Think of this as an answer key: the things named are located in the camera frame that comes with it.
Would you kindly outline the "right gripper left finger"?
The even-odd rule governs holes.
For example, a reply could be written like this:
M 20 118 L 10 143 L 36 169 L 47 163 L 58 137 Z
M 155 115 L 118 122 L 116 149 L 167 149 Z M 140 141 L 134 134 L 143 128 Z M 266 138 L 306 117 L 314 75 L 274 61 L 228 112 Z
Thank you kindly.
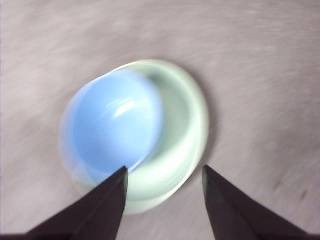
M 114 240 L 123 218 L 128 169 L 122 167 L 81 199 L 21 234 L 2 240 Z

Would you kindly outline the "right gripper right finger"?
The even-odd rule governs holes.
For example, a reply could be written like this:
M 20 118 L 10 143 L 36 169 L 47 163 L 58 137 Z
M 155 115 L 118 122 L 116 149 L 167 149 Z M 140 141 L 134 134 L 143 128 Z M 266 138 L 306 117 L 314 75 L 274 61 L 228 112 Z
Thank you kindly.
M 202 170 L 206 211 L 217 240 L 318 240 L 264 207 L 208 165 Z

